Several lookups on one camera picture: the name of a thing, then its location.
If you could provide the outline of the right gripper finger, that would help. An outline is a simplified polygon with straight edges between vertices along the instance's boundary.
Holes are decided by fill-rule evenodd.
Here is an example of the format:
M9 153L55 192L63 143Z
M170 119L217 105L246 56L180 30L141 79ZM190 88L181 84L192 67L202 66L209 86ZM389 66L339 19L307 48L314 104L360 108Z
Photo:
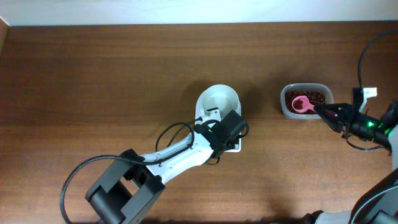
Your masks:
M339 119L338 115L328 109L325 108L320 108L320 107L314 107L315 112L321 119L336 133L341 132L341 128L339 127Z
M335 103L335 104L319 104L314 106L315 111L323 111L323 110L339 111L341 109L346 109L346 108L350 108L350 104Z

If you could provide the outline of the pink measuring scoop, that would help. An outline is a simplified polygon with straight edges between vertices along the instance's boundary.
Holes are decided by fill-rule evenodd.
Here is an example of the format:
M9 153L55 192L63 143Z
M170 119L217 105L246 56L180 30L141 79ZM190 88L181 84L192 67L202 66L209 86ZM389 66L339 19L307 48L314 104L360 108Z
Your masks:
M307 96L298 96L293 99L292 101L293 109L298 113L305 113L307 111L315 111L314 105L311 104L310 100Z

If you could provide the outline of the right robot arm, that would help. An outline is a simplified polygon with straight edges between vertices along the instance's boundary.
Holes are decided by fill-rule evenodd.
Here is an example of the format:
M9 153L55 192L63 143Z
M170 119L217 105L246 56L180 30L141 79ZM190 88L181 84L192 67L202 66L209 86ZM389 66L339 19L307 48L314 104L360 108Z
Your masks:
M362 152L385 149L393 158L392 172L367 191L352 210L308 213L301 223L397 223L397 100L380 119L360 113L347 103L316 105L315 112L348 145Z

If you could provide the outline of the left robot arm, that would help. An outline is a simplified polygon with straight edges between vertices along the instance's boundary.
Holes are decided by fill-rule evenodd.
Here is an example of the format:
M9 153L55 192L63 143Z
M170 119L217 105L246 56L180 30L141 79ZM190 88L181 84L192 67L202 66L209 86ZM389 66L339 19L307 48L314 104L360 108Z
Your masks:
M182 172L222 153L240 150L249 132L248 123L231 110L221 116L218 109L197 118L189 134L163 150L138 155L124 151L90 187L86 200L99 215L99 223L140 223L165 189Z

